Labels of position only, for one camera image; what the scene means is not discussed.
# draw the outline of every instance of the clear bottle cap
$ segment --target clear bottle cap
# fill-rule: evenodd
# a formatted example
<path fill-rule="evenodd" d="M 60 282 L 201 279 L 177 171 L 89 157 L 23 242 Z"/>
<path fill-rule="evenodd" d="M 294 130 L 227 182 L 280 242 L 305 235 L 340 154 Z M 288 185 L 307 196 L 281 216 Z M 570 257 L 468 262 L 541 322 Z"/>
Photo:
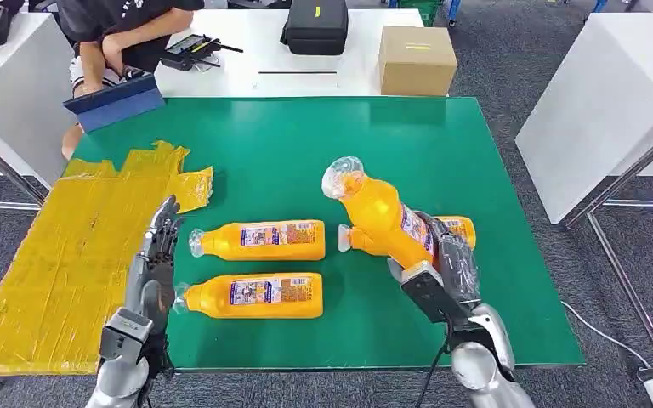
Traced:
<path fill-rule="evenodd" d="M 204 248 L 202 247 L 202 236 L 204 231 L 196 228 L 189 234 L 189 249 L 194 258 L 199 258 L 204 255 Z"/>
<path fill-rule="evenodd" d="M 353 156 L 342 157 L 332 163 L 321 178 L 321 191 L 324 196 L 340 199 L 348 194 L 344 176 L 349 175 L 359 182 L 364 177 L 364 166 Z"/>
<path fill-rule="evenodd" d="M 186 306 L 186 291 L 189 290 L 191 285 L 187 285 L 185 283 L 179 283 L 177 286 L 173 288 L 174 293 L 176 294 L 176 298 L 173 300 L 173 306 L 172 309 L 174 312 L 176 312 L 177 315 L 181 315 L 182 313 L 186 313 L 189 311 L 189 308 Z"/>
<path fill-rule="evenodd" d="M 347 224 L 340 224 L 337 228 L 337 247 L 340 252 L 347 252 L 351 249 L 350 232 L 351 228 Z"/>

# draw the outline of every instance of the bottle label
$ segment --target bottle label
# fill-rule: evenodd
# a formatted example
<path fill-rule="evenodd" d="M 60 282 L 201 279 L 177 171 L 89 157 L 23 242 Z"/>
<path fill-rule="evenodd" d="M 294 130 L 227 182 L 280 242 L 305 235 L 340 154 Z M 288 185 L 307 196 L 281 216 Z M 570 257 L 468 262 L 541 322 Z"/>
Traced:
<path fill-rule="evenodd" d="M 459 218 L 439 218 L 441 221 L 453 234 L 459 235 L 464 240 L 467 240 L 467 226 L 464 225 L 461 219 Z"/>
<path fill-rule="evenodd" d="M 231 282 L 231 304 L 306 302 L 311 300 L 311 278 L 268 278 Z"/>
<path fill-rule="evenodd" d="M 432 233 L 429 232 L 427 223 L 404 204 L 401 205 L 401 230 L 414 241 L 422 244 L 430 255 L 434 255 Z"/>
<path fill-rule="evenodd" d="M 315 241 L 316 233 L 314 223 L 280 225 L 246 224 L 241 228 L 242 247 L 311 244 Z"/>

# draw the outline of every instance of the flattened cardboard box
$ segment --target flattened cardboard box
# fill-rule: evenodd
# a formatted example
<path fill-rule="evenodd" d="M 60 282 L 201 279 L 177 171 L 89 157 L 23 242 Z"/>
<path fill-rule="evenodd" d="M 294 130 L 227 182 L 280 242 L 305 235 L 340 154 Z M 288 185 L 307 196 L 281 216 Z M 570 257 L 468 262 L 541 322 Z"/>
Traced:
<path fill-rule="evenodd" d="M 446 28 L 386 25 L 379 47 L 382 95 L 446 95 L 457 56 Z"/>

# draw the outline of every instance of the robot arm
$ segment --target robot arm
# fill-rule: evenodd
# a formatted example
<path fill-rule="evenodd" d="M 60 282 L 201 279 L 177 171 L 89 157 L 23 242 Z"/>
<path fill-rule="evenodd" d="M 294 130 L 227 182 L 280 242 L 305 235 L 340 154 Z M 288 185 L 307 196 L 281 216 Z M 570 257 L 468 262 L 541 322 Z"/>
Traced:
<path fill-rule="evenodd" d="M 128 271 L 126 299 L 101 332 L 101 364 L 87 408 L 144 405 L 159 373 L 173 375 L 166 335 L 174 300 L 173 249 L 182 218 L 171 195 L 159 207 Z"/>
<path fill-rule="evenodd" d="M 471 249 L 438 219 L 418 215 L 437 243 L 439 270 L 428 262 L 402 269 L 390 259 L 392 275 L 429 320 L 447 324 L 451 369 L 474 408 L 533 408 L 514 378 L 514 354 L 502 318 L 479 297 Z"/>

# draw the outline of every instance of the shorts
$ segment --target shorts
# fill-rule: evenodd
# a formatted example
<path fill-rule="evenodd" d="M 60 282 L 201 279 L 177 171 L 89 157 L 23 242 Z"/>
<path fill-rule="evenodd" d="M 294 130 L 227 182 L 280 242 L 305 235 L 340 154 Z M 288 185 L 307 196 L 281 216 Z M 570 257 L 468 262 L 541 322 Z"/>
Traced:
<path fill-rule="evenodd" d="M 71 60 L 69 72 L 71 74 L 71 93 L 73 94 L 77 87 L 83 84 L 83 67 L 81 65 L 81 56 Z M 119 74 L 117 74 L 111 68 L 106 67 L 106 69 L 104 69 L 104 77 L 101 78 L 101 83 L 104 85 L 104 87 L 113 87 L 124 81 L 125 79 L 120 77 Z"/>

